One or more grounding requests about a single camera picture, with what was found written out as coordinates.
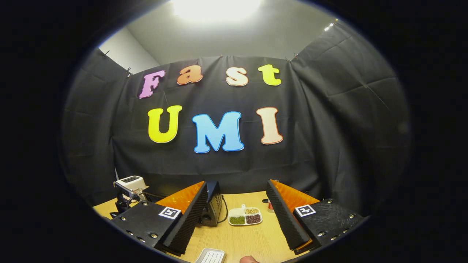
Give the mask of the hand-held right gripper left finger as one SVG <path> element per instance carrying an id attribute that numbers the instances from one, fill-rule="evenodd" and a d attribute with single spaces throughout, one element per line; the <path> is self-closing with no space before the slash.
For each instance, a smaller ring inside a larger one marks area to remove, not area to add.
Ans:
<path id="1" fill-rule="evenodd" d="M 207 183 L 201 181 L 157 202 L 142 199 L 110 219 L 110 223 L 147 247 L 182 255 L 207 197 Z"/>

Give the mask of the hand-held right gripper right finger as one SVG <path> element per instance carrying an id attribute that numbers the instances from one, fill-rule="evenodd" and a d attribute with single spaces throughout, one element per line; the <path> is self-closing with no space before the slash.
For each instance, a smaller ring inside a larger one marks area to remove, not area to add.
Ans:
<path id="1" fill-rule="evenodd" d="M 320 201 L 275 180 L 267 182 L 266 194 L 296 255 L 335 243 L 366 219 L 333 198 Z"/>

